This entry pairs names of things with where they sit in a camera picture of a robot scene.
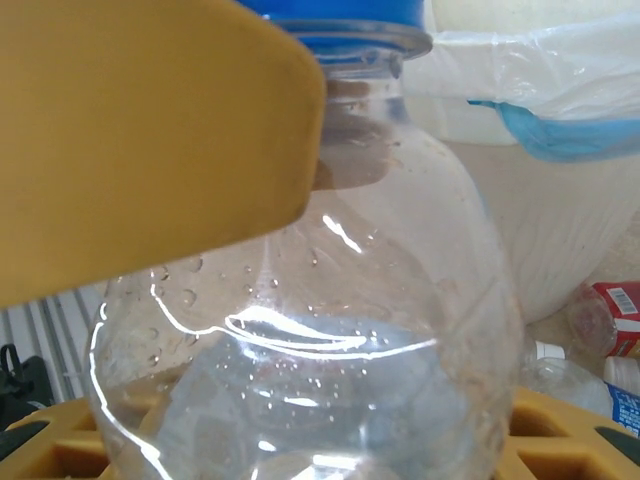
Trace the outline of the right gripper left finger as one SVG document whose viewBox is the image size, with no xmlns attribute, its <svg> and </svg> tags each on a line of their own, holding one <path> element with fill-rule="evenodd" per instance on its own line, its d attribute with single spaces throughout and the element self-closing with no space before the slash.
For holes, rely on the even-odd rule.
<svg viewBox="0 0 640 480">
<path fill-rule="evenodd" d="M 0 306 L 290 224 L 325 91 L 236 0 L 0 0 Z"/>
</svg>

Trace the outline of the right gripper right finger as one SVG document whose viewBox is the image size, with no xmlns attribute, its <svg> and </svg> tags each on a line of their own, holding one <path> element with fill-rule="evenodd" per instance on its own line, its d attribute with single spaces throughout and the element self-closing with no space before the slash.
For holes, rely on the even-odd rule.
<svg viewBox="0 0 640 480">
<path fill-rule="evenodd" d="M 640 439 L 606 417 L 520 388 L 499 480 L 640 480 Z"/>
</svg>

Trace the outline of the clear bottle white cap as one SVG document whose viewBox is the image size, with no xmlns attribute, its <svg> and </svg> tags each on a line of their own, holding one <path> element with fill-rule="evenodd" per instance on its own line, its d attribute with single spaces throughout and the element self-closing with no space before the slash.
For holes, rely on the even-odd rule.
<svg viewBox="0 0 640 480">
<path fill-rule="evenodd" d="M 528 339 L 519 383 L 528 390 L 615 418 L 614 400 L 605 382 L 568 360 L 558 345 Z"/>
</svg>

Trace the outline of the blue label bottle white cap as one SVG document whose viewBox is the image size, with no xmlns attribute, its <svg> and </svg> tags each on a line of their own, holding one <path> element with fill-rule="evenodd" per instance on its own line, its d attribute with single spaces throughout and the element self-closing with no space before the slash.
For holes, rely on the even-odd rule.
<svg viewBox="0 0 640 480">
<path fill-rule="evenodd" d="M 640 359 L 608 357 L 603 380 L 612 398 L 612 419 L 640 438 Z"/>
</svg>

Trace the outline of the clear bottle blue label blue cap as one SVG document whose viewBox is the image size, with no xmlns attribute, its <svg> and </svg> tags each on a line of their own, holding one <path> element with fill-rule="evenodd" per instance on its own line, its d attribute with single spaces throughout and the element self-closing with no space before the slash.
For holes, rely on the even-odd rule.
<svg viewBox="0 0 640 480">
<path fill-rule="evenodd" d="M 88 349 L 111 480 L 491 480 L 522 324 L 485 201 L 411 121 L 424 0 L 241 0 L 314 54 L 304 214 L 110 281 Z"/>
</svg>

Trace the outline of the white plastic bin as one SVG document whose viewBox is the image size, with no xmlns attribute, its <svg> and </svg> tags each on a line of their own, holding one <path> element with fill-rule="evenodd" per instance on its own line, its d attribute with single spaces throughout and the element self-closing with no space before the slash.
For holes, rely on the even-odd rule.
<svg viewBox="0 0 640 480">
<path fill-rule="evenodd" d="M 522 34 L 636 7 L 640 0 L 427 0 L 434 36 Z M 559 309 L 640 209 L 640 154 L 551 163 L 519 146 L 442 141 L 465 163 L 490 205 L 528 321 Z"/>
</svg>

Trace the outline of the white trash bin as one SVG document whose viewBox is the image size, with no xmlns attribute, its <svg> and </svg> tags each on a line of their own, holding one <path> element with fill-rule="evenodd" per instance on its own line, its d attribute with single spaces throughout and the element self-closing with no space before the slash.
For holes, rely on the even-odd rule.
<svg viewBox="0 0 640 480">
<path fill-rule="evenodd" d="M 522 34 L 442 32 L 404 67 L 416 120 L 551 163 L 640 154 L 640 7 Z"/>
</svg>

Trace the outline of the tea bottle red label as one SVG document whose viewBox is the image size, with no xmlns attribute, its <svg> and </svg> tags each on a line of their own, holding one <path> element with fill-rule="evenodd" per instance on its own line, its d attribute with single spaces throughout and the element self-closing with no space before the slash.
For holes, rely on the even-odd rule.
<svg viewBox="0 0 640 480">
<path fill-rule="evenodd" d="M 583 284 L 571 297 L 567 317 L 586 352 L 640 358 L 640 281 Z"/>
</svg>

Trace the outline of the aluminium rail frame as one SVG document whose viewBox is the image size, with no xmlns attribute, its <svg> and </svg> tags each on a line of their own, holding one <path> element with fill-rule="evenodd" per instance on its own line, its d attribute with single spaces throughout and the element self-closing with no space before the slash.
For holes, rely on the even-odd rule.
<svg viewBox="0 0 640 480">
<path fill-rule="evenodd" d="M 0 346 L 44 361 L 55 402 L 80 398 L 86 343 L 102 301 L 97 287 L 84 286 L 0 310 Z"/>
</svg>

